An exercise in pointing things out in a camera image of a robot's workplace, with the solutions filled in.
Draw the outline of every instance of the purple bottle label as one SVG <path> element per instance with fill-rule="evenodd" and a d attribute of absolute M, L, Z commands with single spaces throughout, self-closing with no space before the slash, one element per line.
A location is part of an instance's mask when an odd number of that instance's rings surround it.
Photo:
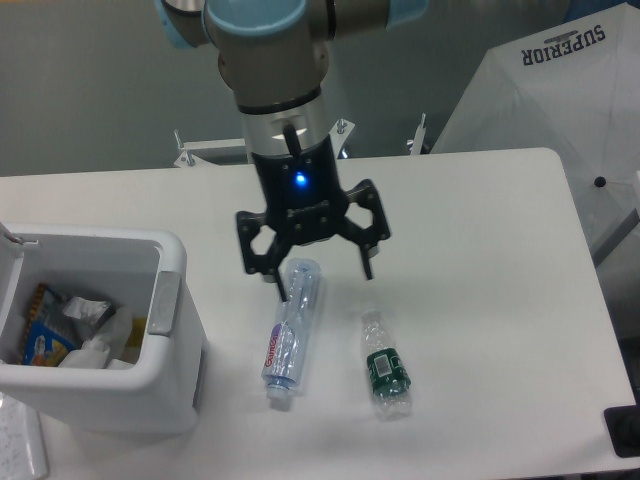
<path fill-rule="evenodd" d="M 269 350 L 267 351 L 267 358 L 264 361 L 265 368 L 269 368 L 273 365 L 273 357 L 276 354 L 276 346 L 278 345 L 278 338 L 280 338 L 280 331 L 282 330 L 282 324 L 277 324 L 271 330 L 271 340 L 269 340 Z"/>

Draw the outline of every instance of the plastic wrapper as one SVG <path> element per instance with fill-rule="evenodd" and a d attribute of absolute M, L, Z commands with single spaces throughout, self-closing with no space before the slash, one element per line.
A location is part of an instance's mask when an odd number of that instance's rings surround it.
<path fill-rule="evenodd" d="M 62 309 L 62 313 L 73 320 L 76 332 L 80 338 L 90 340 L 104 325 L 108 318 L 115 313 L 110 302 L 86 300 L 73 297 Z"/>

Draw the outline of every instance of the trash bin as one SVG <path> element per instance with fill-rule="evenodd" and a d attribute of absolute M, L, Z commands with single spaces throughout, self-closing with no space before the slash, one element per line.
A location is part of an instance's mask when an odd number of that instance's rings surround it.
<path fill-rule="evenodd" d="M 207 339 L 185 282 L 186 251 L 169 232 L 7 224 L 0 230 L 0 391 L 74 427 L 181 433 L 197 421 Z M 21 365 L 38 284 L 147 317 L 129 369 Z"/>

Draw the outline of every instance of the water bottle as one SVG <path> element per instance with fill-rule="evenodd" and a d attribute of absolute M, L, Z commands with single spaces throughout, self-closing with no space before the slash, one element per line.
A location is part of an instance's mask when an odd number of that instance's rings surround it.
<path fill-rule="evenodd" d="M 283 281 L 289 300 L 278 305 L 262 369 L 271 400 L 288 399 L 300 385 L 320 276 L 320 266 L 312 260 L 291 259 L 287 264 Z"/>
<path fill-rule="evenodd" d="M 378 412 L 383 418 L 411 413 L 411 379 L 380 310 L 375 307 L 367 308 L 362 314 L 362 344 Z"/>

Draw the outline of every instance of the metal bracket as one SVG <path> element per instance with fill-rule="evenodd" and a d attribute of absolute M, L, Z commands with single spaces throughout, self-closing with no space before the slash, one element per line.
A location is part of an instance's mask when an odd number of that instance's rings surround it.
<path fill-rule="evenodd" d="M 331 128 L 329 136 L 331 137 L 333 151 L 336 152 L 336 158 L 345 159 L 351 156 L 345 143 L 355 126 L 355 123 L 341 118 Z M 178 158 L 173 163 L 176 167 L 235 165 L 238 162 L 229 162 L 228 159 L 230 157 L 246 159 L 247 151 L 243 138 L 182 142 L 178 130 L 174 130 L 173 135 L 178 148 Z"/>
<path fill-rule="evenodd" d="M 413 139 L 407 140 L 407 150 L 409 151 L 409 155 L 423 155 L 431 151 L 431 146 L 424 143 L 426 134 L 427 114 L 423 113 Z"/>

